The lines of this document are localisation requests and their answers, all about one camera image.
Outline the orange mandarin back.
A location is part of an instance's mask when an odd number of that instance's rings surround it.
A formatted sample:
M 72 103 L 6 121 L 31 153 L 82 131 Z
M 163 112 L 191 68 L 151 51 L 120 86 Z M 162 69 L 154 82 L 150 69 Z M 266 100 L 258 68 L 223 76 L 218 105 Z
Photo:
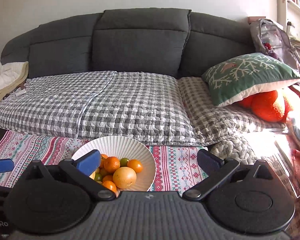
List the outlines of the orange mandarin back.
M 106 154 L 101 154 L 101 163 L 99 165 L 99 168 L 103 168 L 104 167 L 104 161 L 108 158 L 108 156 Z

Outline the white blanket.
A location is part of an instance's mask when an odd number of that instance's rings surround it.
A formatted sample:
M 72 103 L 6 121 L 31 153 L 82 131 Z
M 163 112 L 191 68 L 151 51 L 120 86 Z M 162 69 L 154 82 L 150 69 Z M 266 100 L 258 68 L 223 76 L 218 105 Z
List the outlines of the white blanket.
M 12 62 L 1 64 L 0 62 L 0 101 L 13 92 L 27 78 L 29 63 Z

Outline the patterned red green tablecloth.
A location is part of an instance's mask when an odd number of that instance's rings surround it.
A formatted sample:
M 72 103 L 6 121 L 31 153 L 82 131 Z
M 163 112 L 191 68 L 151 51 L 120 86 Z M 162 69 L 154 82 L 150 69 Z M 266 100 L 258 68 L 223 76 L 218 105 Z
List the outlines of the patterned red green tablecloth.
M 0 186 L 12 187 L 33 159 L 54 165 L 72 157 L 86 143 L 87 140 L 8 131 L 0 140 L 0 159 L 12 159 L 14 170 L 0 173 Z M 183 193 L 207 178 L 197 163 L 197 147 L 151 146 L 149 150 L 157 168 L 152 191 Z

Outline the large yellow grapefruit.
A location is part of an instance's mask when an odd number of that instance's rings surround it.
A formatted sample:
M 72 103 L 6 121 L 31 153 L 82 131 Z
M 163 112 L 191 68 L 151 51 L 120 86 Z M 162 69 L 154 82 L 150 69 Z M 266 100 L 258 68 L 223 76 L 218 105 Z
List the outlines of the large yellow grapefruit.
M 135 184 L 136 172 L 130 167 L 118 168 L 113 174 L 113 182 L 120 189 L 127 189 Z

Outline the white ribbed plate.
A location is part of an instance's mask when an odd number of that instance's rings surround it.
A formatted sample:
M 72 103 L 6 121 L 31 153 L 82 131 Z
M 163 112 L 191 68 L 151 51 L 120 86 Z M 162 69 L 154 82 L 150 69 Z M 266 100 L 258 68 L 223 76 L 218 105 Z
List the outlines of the white ribbed plate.
M 137 174 L 136 183 L 128 190 L 149 191 L 151 189 L 157 169 L 152 153 L 144 144 L 123 136 L 101 137 L 79 148 L 72 159 L 77 160 L 92 150 L 98 150 L 109 157 L 137 159 L 142 163 L 143 171 Z

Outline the mandarin with stem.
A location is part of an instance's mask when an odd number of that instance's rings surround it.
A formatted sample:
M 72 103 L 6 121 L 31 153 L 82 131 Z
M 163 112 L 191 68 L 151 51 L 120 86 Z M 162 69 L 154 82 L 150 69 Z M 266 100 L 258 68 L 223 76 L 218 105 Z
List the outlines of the mandarin with stem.
M 108 173 L 114 173 L 117 169 L 120 168 L 120 160 L 117 157 L 108 157 L 103 162 L 104 169 Z

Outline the yellow pear fruit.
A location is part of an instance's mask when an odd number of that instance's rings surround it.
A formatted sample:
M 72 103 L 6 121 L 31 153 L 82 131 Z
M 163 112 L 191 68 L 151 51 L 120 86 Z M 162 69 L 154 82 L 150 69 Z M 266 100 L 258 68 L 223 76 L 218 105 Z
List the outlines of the yellow pear fruit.
M 90 177 L 91 179 L 95 179 L 95 174 L 96 174 L 96 172 L 93 172 L 89 177 Z

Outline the orange mandarin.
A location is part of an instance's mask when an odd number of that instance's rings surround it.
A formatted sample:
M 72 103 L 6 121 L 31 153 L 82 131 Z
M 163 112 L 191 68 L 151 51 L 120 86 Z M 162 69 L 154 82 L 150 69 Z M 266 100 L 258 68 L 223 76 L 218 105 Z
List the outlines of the orange mandarin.
M 135 173 L 140 173 L 143 171 L 143 164 L 137 159 L 129 160 L 127 166 L 129 168 L 132 168 L 135 171 Z
M 106 154 L 101 154 L 101 163 L 99 165 L 99 168 L 103 168 L 104 167 L 104 161 L 108 158 L 108 156 Z
M 115 194 L 117 194 L 117 187 L 115 185 L 115 183 L 111 180 L 106 180 L 102 183 L 102 185 L 104 187 L 106 187 L 107 189 L 109 189 L 110 191 L 114 192 Z

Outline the green lime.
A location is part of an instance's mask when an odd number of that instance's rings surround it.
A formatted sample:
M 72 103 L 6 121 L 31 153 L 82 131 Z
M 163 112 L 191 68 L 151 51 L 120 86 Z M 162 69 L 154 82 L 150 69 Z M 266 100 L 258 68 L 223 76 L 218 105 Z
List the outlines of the green lime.
M 95 177 L 94 177 L 95 181 L 102 181 L 103 180 L 103 176 L 100 173 L 95 173 Z

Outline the grey backpack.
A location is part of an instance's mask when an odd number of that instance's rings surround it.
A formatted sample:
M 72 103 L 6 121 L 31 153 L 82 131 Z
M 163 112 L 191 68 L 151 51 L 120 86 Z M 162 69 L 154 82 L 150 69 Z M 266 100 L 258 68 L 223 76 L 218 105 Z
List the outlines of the grey backpack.
M 275 22 L 258 19 L 250 23 L 250 33 L 257 52 L 289 65 L 300 74 L 300 56 L 287 33 Z

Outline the green white snowflake pillow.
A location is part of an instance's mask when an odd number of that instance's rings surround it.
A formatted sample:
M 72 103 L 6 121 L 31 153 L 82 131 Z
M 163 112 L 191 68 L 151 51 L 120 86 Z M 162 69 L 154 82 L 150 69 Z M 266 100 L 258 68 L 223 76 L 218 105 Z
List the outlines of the green white snowflake pillow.
M 300 81 L 300 73 L 262 53 L 239 55 L 209 68 L 207 82 L 212 102 L 224 107 L 251 95 L 286 88 Z

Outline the orange fuzzy pumpkin cushion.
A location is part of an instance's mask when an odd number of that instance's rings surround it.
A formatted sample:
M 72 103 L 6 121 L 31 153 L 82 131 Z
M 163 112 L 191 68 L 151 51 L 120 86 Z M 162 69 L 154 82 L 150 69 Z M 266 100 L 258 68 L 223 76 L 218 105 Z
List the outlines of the orange fuzzy pumpkin cushion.
M 289 88 L 257 93 L 238 103 L 267 122 L 286 123 L 288 113 L 300 109 L 300 98 Z

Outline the yellow orange small citrus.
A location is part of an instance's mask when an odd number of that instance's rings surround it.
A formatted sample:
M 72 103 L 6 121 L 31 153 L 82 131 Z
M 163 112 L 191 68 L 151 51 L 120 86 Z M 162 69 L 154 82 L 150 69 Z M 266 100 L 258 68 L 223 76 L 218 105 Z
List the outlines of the yellow orange small citrus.
M 102 181 L 103 182 L 105 182 L 105 181 L 113 181 L 113 176 L 111 174 L 106 175 L 106 176 L 103 177 Z

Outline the green small citrus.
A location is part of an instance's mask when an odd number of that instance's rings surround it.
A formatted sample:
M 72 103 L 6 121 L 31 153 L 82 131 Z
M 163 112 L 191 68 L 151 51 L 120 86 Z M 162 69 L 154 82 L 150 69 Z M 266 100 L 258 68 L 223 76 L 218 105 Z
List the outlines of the green small citrus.
M 121 166 L 121 167 L 127 167 L 128 162 L 129 162 L 129 159 L 128 159 L 128 158 L 121 158 L 121 159 L 120 159 L 120 166 Z

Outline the small tan fruit back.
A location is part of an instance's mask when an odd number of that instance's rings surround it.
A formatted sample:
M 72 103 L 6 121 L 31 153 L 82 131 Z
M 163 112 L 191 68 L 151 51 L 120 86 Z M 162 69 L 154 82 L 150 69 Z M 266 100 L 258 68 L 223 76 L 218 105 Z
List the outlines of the small tan fruit back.
M 102 177 L 105 177 L 105 176 L 107 176 L 109 173 L 106 171 L 106 169 L 105 168 L 101 168 L 100 169 L 100 175 L 102 176 Z

